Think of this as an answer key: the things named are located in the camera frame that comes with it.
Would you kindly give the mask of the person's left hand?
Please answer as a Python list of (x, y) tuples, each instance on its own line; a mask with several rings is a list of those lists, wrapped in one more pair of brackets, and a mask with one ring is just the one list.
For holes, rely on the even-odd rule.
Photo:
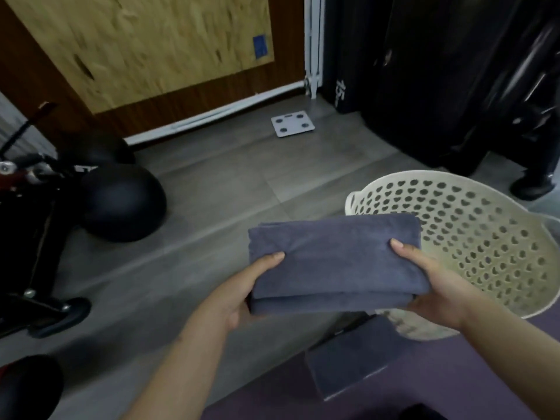
[(253, 288), (240, 286), (239, 272), (235, 273), (197, 307), (189, 323), (226, 331), (237, 328), (242, 322), (244, 311), (248, 311), (245, 301)]

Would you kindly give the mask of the person's right hand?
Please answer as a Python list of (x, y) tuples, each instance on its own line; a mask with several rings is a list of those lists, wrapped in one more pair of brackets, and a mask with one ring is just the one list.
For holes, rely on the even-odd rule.
[(471, 308), (482, 296), (479, 289), (433, 258), (430, 291), (416, 296), (407, 309), (435, 324), (461, 332)]

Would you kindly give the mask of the grey-blue towel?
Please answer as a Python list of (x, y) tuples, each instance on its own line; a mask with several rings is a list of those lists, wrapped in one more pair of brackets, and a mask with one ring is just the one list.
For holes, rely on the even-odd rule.
[(398, 309), (430, 293), (424, 271), (399, 256), (391, 239), (421, 246), (410, 213), (262, 223), (249, 229), (249, 260), (283, 252), (248, 297), (253, 315)]

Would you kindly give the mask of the person's left forearm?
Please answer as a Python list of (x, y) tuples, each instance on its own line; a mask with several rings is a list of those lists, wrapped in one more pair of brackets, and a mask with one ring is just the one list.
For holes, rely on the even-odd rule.
[(121, 420), (200, 420), (228, 332), (224, 320), (190, 318)]

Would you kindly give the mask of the person's right forearm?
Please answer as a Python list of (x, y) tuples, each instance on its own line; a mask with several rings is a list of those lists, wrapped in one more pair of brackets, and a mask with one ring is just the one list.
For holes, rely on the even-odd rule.
[(540, 419), (560, 420), (560, 342), (475, 290), (461, 302), (460, 332)]

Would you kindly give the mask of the cream perforated laundry basket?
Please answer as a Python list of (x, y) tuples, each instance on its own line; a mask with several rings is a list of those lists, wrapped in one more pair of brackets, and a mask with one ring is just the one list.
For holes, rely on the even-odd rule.
[(524, 319), (560, 298), (560, 219), (531, 213), (485, 184), (410, 170), (346, 196), (344, 212), (412, 213), (422, 251)]

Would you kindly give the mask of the folded grey towel on surface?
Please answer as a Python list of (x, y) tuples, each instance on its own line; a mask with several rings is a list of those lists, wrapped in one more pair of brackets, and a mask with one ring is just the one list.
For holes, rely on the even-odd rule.
[(419, 345), (404, 338), (382, 315), (363, 317), (305, 353), (305, 362), (323, 401), (378, 374)]

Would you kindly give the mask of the purple mat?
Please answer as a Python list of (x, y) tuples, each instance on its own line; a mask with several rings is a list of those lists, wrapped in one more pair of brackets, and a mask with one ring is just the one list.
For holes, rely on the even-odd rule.
[(301, 352), (209, 405), (202, 420), (397, 420), (416, 403), (449, 420), (537, 420), (461, 337), (421, 343), (328, 401)]

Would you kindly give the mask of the white bathroom scale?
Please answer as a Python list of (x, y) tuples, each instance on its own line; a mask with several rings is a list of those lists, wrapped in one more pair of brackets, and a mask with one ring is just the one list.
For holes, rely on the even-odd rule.
[(278, 138), (285, 138), (315, 130), (312, 120), (305, 111), (279, 115), (270, 120)]

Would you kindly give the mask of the large black exercise ball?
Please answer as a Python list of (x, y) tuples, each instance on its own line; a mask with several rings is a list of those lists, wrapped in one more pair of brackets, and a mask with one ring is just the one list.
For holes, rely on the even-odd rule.
[(109, 242), (142, 240), (159, 230), (167, 215), (161, 183), (135, 164), (109, 164), (86, 173), (78, 200), (82, 228)]

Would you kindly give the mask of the black equipment stand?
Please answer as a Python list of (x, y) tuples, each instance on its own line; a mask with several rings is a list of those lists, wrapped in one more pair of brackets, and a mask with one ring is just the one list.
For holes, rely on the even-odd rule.
[(555, 188), (560, 161), (560, 15), (523, 36), (487, 94), (478, 122), (444, 168), (471, 176), (488, 152), (525, 168), (510, 193), (534, 201)]

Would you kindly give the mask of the white vertical pipe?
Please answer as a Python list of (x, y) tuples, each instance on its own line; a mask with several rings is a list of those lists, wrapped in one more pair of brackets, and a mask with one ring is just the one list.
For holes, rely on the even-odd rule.
[(323, 85), (325, 4), (326, 0), (304, 0), (304, 87), (311, 99)]

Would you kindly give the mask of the black rounded seat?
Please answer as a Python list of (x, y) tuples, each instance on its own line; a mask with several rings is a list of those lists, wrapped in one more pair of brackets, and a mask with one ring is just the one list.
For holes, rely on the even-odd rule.
[(48, 420), (64, 389), (55, 358), (40, 354), (0, 366), (0, 420)]

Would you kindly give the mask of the white floor rail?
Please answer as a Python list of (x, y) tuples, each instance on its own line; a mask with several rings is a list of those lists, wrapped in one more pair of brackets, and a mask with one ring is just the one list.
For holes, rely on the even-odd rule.
[(148, 143), (150, 141), (156, 141), (164, 137), (169, 137), (178, 133), (187, 132), (194, 128), (208, 125), (212, 122), (218, 121), (220, 119), (224, 119), (235, 113), (247, 110), (250, 107), (262, 104), (263, 102), (269, 101), (278, 96), (282, 96), (288, 92), (304, 89), (306, 88), (307, 84), (308, 84), (307, 79), (305, 79), (295, 83), (283, 85), (273, 90), (258, 93), (254, 96), (241, 99), (239, 101), (233, 102), (231, 104), (222, 107), (218, 107), (211, 111), (200, 113), (191, 118), (176, 121), (172, 124), (160, 126), (143, 133), (138, 133), (126, 137), (124, 138), (124, 141), (129, 146), (136, 146), (143, 143)]

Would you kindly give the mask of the chipboard wall panel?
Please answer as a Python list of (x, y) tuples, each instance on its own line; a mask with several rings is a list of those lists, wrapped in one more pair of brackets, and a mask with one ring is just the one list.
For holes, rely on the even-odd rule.
[(275, 60), (268, 0), (4, 1), (92, 113)]

